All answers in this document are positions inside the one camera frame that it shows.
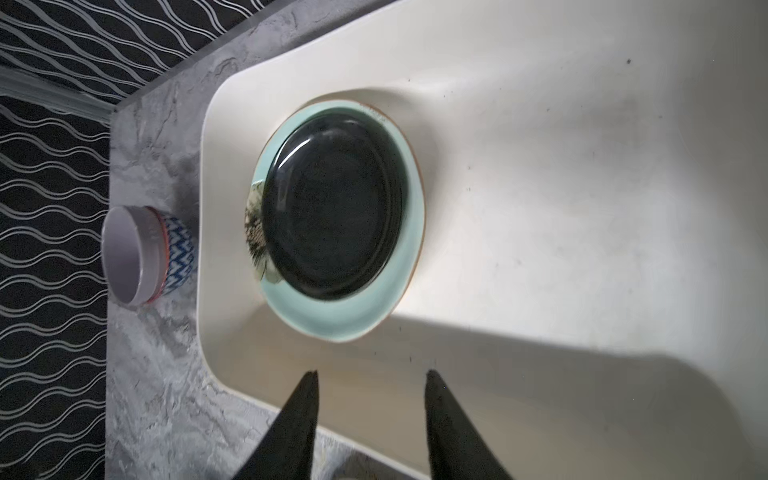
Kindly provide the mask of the mint green flower plate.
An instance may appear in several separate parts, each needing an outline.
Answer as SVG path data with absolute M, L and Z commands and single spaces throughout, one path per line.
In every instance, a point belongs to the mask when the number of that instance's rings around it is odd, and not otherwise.
M 378 276 L 350 296 L 318 300 L 294 289 L 278 272 L 267 250 L 262 203 L 265 179 L 279 147 L 301 122 L 330 109 L 362 113 L 392 137 L 402 157 L 407 198 L 397 242 Z M 426 212 L 423 181 L 415 154 L 401 129 L 389 117 L 351 99 L 326 99 L 302 107 L 278 127 L 262 149 L 245 206 L 246 244 L 254 276 L 267 305 L 289 327 L 311 337 L 347 342 L 366 335 L 393 312 L 409 286 L 422 250 Z

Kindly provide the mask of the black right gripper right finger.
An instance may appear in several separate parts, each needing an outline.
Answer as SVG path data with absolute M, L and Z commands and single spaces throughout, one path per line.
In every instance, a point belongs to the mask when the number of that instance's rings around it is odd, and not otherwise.
M 512 479 L 435 369 L 427 373 L 424 401 L 432 479 Z

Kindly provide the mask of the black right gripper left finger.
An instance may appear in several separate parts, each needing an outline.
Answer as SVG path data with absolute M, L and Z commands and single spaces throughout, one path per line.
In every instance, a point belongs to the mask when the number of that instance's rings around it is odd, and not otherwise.
M 310 371 L 234 479 L 310 479 L 318 412 L 319 378 Z

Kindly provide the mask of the black plate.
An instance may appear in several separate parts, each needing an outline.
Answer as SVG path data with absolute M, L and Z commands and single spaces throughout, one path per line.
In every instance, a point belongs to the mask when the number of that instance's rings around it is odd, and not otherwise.
M 265 179 L 267 250 L 294 289 L 338 300 L 371 283 L 400 233 L 402 157 L 372 118 L 330 109 L 300 123 Z

